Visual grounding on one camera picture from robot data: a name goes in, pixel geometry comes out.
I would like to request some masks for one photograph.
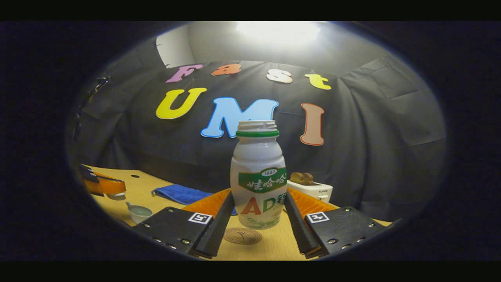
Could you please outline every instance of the bottle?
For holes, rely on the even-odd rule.
[[[231,194],[240,223],[251,229],[278,224],[287,171],[274,120],[241,120],[230,167]]]

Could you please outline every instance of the letter m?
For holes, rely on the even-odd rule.
[[[217,98],[214,99],[214,104],[216,104],[216,109],[210,118],[209,125],[200,132],[204,137],[223,136],[224,131],[221,130],[221,125],[224,120],[228,135],[235,138],[239,120],[271,120],[273,110],[279,105],[274,100],[259,99],[242,112],[235,98]]]

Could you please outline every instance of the blue cloth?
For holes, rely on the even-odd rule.
[[[173,184],[165,187],[157,188],[151,191],[152,195],[158,195],[160,197],[172,200],[174,202],[189,205],[198,200],[201,200],[205,197],[212,195],[209,192],[203,192],[197,189],[185,187],[179,184]],[[233,212],[231,215],[237,215],[235,208],[233,208]]]

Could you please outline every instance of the wooden coaster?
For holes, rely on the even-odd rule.
[[[224,239],[231,243],[251,245],[255,244],[263,238],[261,233],[247,228],[229,228],[224,233]]]

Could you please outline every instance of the white cup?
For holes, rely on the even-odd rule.
[[[134,221],[134,223],[136,224],[141,223],[143,220],[153,215],[153,212],[146,207],[133,205],[129,202],[126,202],[126,204],[127,204],[127,209],[129,210],[130,213],[130,217],[132,221]]]

